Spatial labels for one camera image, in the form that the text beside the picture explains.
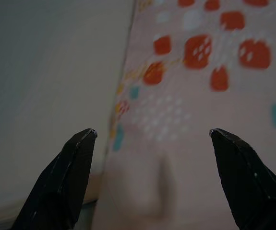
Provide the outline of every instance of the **pink fabric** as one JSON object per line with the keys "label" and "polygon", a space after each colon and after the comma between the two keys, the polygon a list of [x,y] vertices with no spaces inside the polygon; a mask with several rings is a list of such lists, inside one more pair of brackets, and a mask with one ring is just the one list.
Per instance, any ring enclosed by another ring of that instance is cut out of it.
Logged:
{"label": "pink fabric", "polygon": [[94,230],[236,230],[208,132],[276,174],[276,0],[143,0]]}

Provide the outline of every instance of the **white wall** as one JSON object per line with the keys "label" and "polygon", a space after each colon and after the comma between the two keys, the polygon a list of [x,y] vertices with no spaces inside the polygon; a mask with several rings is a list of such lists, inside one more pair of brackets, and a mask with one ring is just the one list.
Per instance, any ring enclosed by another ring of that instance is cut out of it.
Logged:
{"label": "white wall", "polygon": [[100,171],[133,0],[0,0],[0,206],[25,199],[74,133]]}

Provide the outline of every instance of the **white dot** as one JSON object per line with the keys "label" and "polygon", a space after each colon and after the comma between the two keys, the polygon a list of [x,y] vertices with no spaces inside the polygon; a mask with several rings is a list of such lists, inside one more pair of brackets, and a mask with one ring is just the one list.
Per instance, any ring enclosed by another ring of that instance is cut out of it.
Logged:
{"label": "white dot", "polygon": [[240,50],[240,53],[239,53],[240,57],[242,57],[243,55],[245,55],[245,53],[246,53],[246,49],[245,49],[245,47],[243,47],[243,48]]}
{"label": "white dot", "polygon": [[173,110],[173,106],[170,105],[170,106],[168,107],[167,111],[168,111],[168,112],[171,112],[172,110]]}
{"label": "white dot", "polygon": [[152,121],[152,125],[153,126],[157,126],[159,124],[159,120],[154,120],[154,121]]}
{"label": "white dot", "polygon": [[164,135],[164,134],[167,134],[167,133],[168,133],[168,127],[165,126],[165,127],[162,128],[161,134]]}
{"label": "white dot", "polygon": [[150,109],[149,109],[149,112],[150,112],[151,114],[154,114],[154,113],[155,113],[155,109],[154,109],[154,108],[150,108]]}
{"label": "white dot", "polygon": [[155,0],[155,6],[159,6],[164,3],[164,0]]}
{"label": "white dot", "polygon": [[179,124],[179,123],[180,123],[180,119],[179,119],[179,118],[176,118],[176,119],[174,120],[174,123],[175,123],[175,124]]}
{"label": "white dot", "polygon": [[145,116],[145,117],[142,118],[142,123],[143,124],[146,123],[147,121],[148,121],[148,117],[147,116]]}
{"label": "white dot", "polygon": [[171,96],[167,96],[166,101],[167,101],[167,102],[172,101],[172,97],[171,97]]}
{"label": "white dot", "polygon": [[183,126],[183,127],[181,127],[181,129],[180,129],[183,133],[184,132],[187,132],[188,131],[188,127],[186,127],[186,126]]}
{"label": "white dot", "polygon": [[199,10],[190,10],[184,14],[183,17],[183,29],[194,30],[202,25],[203,17]]}
{"label": "white dot", "polygon": [[180,114],[181,114],[181,108],[178,108],[178,109],[175,111],[175,114],[176,114],[176,115],[180,115]]}
{"label": "white dot", "polygon": [[204,54],[203,53],[200,53],[199,57],[198,57],[198,60],[201,61],[203,59],[203,56]]}
{"label": "white dot", "polygon": [[163,139],[162,136],[157,136],[157,137],[156,137],[156,140],[157,140],[157,141],[162,141],[162,139]]}
{"label": "white dot", "polygon": [[145,133],[147,133],[150,129],[151,129],[150,126],[145,126],[144,129],[143,129],[143,131],[144,131]]}
{"label": "white dot", "polygon": [[248,55],[247,55],[247,61],[251,61],[252,58],[253,58],[253,53],[252,52],[248,53]]}
{"label": "white dot", "polygon": [[197,55],[198,52],[199,52],[198,48],[194,49],[193,55],[194,55],[194,56]]}
{"label": "white dot", "polygon": [[175,102],[176,105],[180,105],[181,103],[182,103],[182,99],[181,98],[177,99],[176,102]]}
{"label": "white dot", "polygon": [[167,124],[169,124],[171,121],[172,121],[172,118],[171,118],[171,117],[168,117],[168,118],[166,119],[166,123],[167,123]]}
{"label": "white dot", "polygon": [[162,98],[159,98],[159,99],[157,100],[157,104],[160,105],[161,103],[162,103]]}
{"label": "white dot", "polygon": [[171,140],[176,140],[177,139],[177,135],[174,133],[171,135]]}
{"label": "white dot", "polygon": [[190,114],[186,114],[186,115],[184,116],[184,118],[185,118],[186,120],[190,119]]}
{"label": "white dot", "polygon": [[165,115],[164,112],[160,112],[158,115],[158,118],[162,118],[164,115]]}
{"label": "white dot", "polygon": [[201,45],[199,48],[199,51],[202,52],[203,49],[204,49],[204,45]]}
{"label": "white dot", "polygon": [[156,22],[157,23],[166,23],[170,20],[170,12],[168,11],[162,11],[159,14],[157,14]]}
{"label": "white dot", "polygon": [[209,54],[210,53],[210,46],[207,46],[205,49],[205,54]]}

